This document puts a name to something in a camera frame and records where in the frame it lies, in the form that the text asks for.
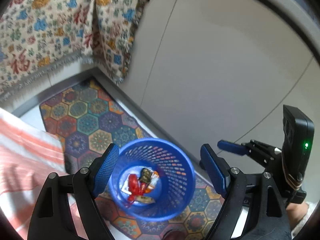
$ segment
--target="blue plastic basket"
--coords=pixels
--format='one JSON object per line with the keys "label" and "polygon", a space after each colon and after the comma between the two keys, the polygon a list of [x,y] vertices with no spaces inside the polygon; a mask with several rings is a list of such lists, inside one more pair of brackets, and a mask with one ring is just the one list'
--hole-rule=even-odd
{"label": "blue plastic basket", "polygon": [[[153,204],[134,203],[128,207],[128,194],[121,191],[128,175],[140,176],[144,167],[151,167],[160,176],[156,188],[145,196]],[[179,215],[189,204],[196,184],[191,161],[174,144],[157,138],[132,141],[120,149],[118,162],[108,187],[113,200],[126,213],[144,221],[163,221]]]}

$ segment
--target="white sleeve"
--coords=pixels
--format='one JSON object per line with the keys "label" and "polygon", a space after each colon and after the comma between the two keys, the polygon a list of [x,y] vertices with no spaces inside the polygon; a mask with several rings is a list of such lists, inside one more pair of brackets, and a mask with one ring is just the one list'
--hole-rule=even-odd
{"label": "white sleeve", "polygon": [[292,238],[294,238],[300,232],[301,228],[303,228],[303,226],[308,221],[309,217],[311,216],[311,214],[313,213],[313,211],[315,210],[315,208],[317,206],[317,204],[312,203],[312,202],[307,202],[307,204],[309,206],[308,212],[303,217],[303,219],[298,223],[298,225],[291,231]]}

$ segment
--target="black curved edge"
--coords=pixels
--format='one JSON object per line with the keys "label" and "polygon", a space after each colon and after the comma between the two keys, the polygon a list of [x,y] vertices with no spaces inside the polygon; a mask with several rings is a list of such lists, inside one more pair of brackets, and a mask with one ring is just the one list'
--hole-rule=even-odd
{"label": "black curved edge", "polygon": [[[299,26],[293,20],[291,20],[284,11],[276,7],[269,0],[257,0],[257,1],[261,2],[262,4],[269,7],[271,10],[273,10],[276,14],[278,14],[300,36],[300,38],[305,42],[305,44],[311,50],[315,59],[320,65],[319,52],[313,45],[312,41],[299,28]],[[313,9],[318,19],[320,20],[320,0],[306,0],[306,1],[310,5],[310,7]],[[0,0],[0,16],[3,15],[4,11],[8,7],[9,2],[10,0]],[[305,239],[305,234],[308,234],[310,236],[312,235],[315,236],[316,235],[315,233],[319,231],[319,229],[317,229],[319,223],[320,223],[320,204],[318,204],[313,215],[310,217],[308,222],[305,224],[303,229],[298,234],[297,240]],[[4,237],[4,239],[22,240],[20,235],[14,230],[10,222],[7,220],[6,216],[3,214],[1,208],[0,208],[0,234],[2,237]]]}

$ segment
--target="silver screw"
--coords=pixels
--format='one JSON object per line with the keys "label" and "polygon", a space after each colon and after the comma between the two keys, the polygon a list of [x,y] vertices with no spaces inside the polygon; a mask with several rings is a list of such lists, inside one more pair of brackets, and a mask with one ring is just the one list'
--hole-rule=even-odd
{"label": "silver screw", "polygon": [[87,167],[81,168],[80,173],[86,174],[89,171]]}
{"label": "silver screw", "polygon": [[264,172],[263,173],[263,176],[267,179],[270,179],[271,178],[271,174],[269,172]]}
{"label": "silver screw", "polygon": [[236,168],[236,167],[232,167],[231,168],[231,172],[234,173],[234,174],[238,174],[239,173],[239,169]]}
{"label": "silver screw", "polygon": [[49,179],[53,179],[53,178],[55,178],[56,177],[56,173],[55,172],[51,172],[50,174],[49,174],[49,176],[48,176],[48,178]]}

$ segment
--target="colorful rug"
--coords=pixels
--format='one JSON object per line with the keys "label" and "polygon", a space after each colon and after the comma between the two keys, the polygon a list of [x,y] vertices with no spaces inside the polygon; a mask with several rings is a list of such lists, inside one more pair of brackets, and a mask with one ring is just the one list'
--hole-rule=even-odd
{"label": "colorful rug", "polygon": [[[42,103],[40,110],[47,132],[62,142],[68,173],[88,167],[112,142],[121,147],[137,138],[151,137],[94,79],[55,95]],[[200,240],[221,208],[220,195],[199,176],[190,204],[169,221],[136,220],[116,206],[108,190],[96,203],[105,220],[137,240],[160,240],[171,229],[184,232],[186,240]]]}

